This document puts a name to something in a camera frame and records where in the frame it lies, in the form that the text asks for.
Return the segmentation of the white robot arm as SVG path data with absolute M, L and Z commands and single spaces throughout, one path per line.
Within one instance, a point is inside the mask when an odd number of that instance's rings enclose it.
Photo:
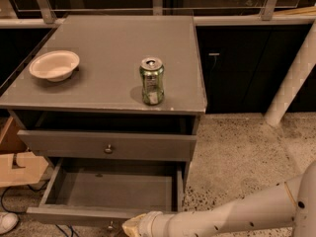
M 282 227 L 292 229 L 291 237 L 316 237 L 316 162 L 294 179 L 213 210 L 151 211 L 122 225 L 128 237 L 212 237 Z

